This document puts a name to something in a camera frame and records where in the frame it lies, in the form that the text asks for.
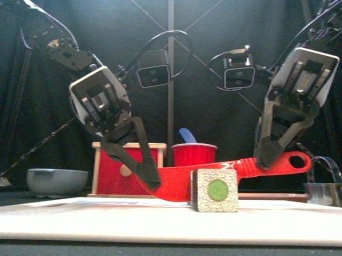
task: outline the small sponge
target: small sponge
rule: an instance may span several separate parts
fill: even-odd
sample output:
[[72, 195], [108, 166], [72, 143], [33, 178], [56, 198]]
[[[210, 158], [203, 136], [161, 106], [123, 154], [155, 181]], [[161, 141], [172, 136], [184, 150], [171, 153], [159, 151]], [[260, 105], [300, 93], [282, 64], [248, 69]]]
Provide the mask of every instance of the small sponge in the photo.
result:
[[238, 212], [238, 182], [234, 169], [192, 171], [191, 206], [199, 212]]

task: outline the red mug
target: red mug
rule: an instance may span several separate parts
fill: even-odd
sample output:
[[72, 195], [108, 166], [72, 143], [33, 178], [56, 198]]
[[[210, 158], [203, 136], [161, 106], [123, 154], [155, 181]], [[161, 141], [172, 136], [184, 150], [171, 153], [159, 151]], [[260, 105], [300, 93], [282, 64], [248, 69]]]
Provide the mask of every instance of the red mug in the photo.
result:
[[214, 163], [218, 147], [204, 143], [181, 143], [172, 146], [173, 166]]

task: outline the red pan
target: red pan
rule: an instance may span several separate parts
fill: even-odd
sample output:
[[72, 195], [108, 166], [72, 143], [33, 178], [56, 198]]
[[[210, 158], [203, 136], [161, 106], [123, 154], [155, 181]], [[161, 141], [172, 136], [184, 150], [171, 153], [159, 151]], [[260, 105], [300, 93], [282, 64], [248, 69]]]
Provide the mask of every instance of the red pan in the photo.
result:
[[[300, 167], [296, 167], [295, 164], [292, 164], [295, 159], [300, 160]], [[148, 189], [140, 180], [139, 182], [148, 193], [155, 197], [172, 202], [188, 202], [189, 174], [193, 170], [235, 169], [239, 182], [243, 178], [304, 173], [311, 168], [311, 159], [308, 155], [299, 151], [283, 153], [270, 170], [258, 168], [255, 161], [255, 158], [244, 158], [227, 162], [157, 168], [161, 184], [156, 190]]]

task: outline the red wooden box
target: red wooden box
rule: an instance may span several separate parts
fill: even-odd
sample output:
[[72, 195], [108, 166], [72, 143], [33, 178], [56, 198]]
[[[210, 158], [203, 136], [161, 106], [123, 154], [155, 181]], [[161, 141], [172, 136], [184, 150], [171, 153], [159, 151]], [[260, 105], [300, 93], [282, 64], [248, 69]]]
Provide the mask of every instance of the red wooden box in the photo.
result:
[[[157, 167], [163, 167], [165, 144], [149, 143], [151, 154]], [[148, 195], [137, 182], [136, 175], [125, 165], [115, 161], [100, 149], [100, 143], [92, 144], [95, 148], [92, 195]], [[139, 143], [124, 145], [128, 154], [136, 161], [141, 161]]]

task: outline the black curtain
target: black curtain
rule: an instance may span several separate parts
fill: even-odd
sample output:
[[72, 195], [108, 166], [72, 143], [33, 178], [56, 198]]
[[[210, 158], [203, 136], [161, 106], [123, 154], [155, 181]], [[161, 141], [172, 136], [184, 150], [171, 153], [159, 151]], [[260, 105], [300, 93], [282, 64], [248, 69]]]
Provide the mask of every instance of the black curtain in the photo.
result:
[[[119, 65], [129, 63], [147, 41], [168, 29], [167, 0], [35, 2], [69, 28], [80, 48], [95, 53], [113, 73], [117, 73]], [[311, 7], [315, 13], [318, 6]], [[1, 11], [0, 17], [0, 32], [5, 35], [0, 41], [2, 172], [73, 115], [68, 93], [71, 81], [63, 68], [39, 51], [24, 48], [20, 28], [12, 15]], [[173, 17], [175, 29], [188, 33], [195, 45], [191, 65], [173, 84], [173, 143], [181, 142], [177, 129], [187, 127], [199, 142], [218, 146], [218, 161], [251, 157], [267, 86], [258, 83], [239, 92], [222, 92], [208, 82], [206, 63], [216, 54], [250, 45], [255, 63], [270, 67], [306, 24], [300, 1], [175, 0]], [[185, 56], [185, 49], [175, 43], [175, 70], [181, 69]], [[149, 142], [165, 143], [167, 87], [143, 89], [133, 76], [127, 86], [132, 115], [140, 116], [144, 121]], [[338, 158], [338, 83], [331, 91], [324, 111], [327, 113], [320, 113], [302, 142], [316, 155]], [[10, 170], [10, 181], [25, 184], [25, 171], [35, 167], [81, 169], [92, 173], [93, 141], [96, 138], [73, 121], [44, 147], [31, 154], [28, 160]], [[246, 179], [240, 189], [298, 191], [302, 190], [304, 179], [304, 175]]]

